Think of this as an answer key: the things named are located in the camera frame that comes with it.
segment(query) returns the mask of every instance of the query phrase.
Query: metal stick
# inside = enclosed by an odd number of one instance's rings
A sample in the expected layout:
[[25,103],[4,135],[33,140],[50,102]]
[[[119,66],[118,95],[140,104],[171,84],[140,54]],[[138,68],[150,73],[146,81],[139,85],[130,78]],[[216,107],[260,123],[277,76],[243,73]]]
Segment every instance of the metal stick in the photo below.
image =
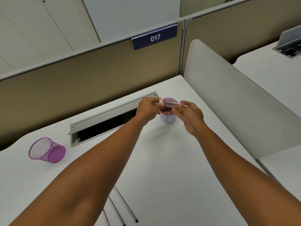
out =
[[117,211],[117,209],[115,208],[115,205],[113,204],[113,202],[112,202],[112,200],[111,200],[110,196],[108,197],[108,201],[110,202],[110,204],[111,204],[112,208],[114,209],[114,211],[115,211],[116,215],[118,216],[118,218],[119,218],[119,220],[120,220],[120,222],[121,222],[122,226],[126,226],[126,224],[123,222],[123,220],[122,220],[122,218],[121,218],[121,216],[120,216],[119,212],[118,212],[118,211]]
[[109,221],[108,221],[108,218],[107,218],[106,213],[104,212],[104,209],[102,210],[102,214],[103,214],[104,221],[106,222],[107,226],[110,226],[110,223],[109,223]]
[[122,203],[124,204],[124,206],[126,207],[126,209],[129,211],[129,213],[133,217],[134,221],[137,223],[138,219],[135,217],[134,213],[131,211],[130,207],[126,204],[125,200],[122,198],[121,194],[118,192],[118,190],[117,190],[117,188],[115,186],[114,186],[114,190],[117,193],[117,195],[120,198],[120,200],[122,201]]

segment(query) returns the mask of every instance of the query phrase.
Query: pen holder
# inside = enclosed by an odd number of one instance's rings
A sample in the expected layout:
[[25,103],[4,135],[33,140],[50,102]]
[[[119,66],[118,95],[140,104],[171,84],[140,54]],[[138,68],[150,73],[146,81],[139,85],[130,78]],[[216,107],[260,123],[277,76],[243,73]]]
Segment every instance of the pen holder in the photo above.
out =
[[[163,98],[163,100],[177,102],[173,98]],[[162,109],[160,109],[160,112],[160,119],[165,124],[171,124],[177,119],[177,116],[172,112],[171,108],[164,106]]]
[[28,152],[30,159],[43,160],[50,163],[59,162],[66,153],[66,148],[58,143],[53,142],[48,137],[43,137],[35,141]]

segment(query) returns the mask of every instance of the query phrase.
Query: empty purple mesh cup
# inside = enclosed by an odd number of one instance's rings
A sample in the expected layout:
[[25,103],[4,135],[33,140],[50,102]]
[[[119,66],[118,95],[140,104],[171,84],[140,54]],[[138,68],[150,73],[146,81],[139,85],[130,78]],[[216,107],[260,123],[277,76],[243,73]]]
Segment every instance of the empty purple mesh cup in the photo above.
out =
[[59,162],[66,153],[66,148],[53,142],[48,137],[43,137],[35,141],[29,148],[28,156],[30,159],[43,160],[50,163]]

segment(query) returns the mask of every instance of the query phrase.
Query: hand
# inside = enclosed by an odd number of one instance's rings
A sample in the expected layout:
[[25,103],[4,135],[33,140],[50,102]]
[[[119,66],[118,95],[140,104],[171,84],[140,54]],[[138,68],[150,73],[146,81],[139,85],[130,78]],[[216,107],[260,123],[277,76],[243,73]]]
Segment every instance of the hand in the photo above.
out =
[[162,102],[159,104],[160,98],[146,97],[139,102],[136,116],[142,119],[144,125],[160,114],[160,109],[164,106]]
[[206,126],[202,110],[200,110],[192,102],[181,101],[181,103],[187,106],[180,105],[180,109],[172,108],[172,111],[184,122],[186,130],[195,136],[203,127]]

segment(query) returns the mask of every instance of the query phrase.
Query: blue sign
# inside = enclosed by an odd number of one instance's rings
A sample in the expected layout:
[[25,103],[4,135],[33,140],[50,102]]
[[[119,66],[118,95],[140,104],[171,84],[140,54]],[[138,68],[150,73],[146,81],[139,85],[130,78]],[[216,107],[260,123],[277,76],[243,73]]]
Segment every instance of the blue sign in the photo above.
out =
[[158,29],[154,32],[149,32],[147,34],[134,37],[132,38],[134,51],[167,39],[174,38],[177,36],[177,30],[178,26],[175,24],[162,29]]

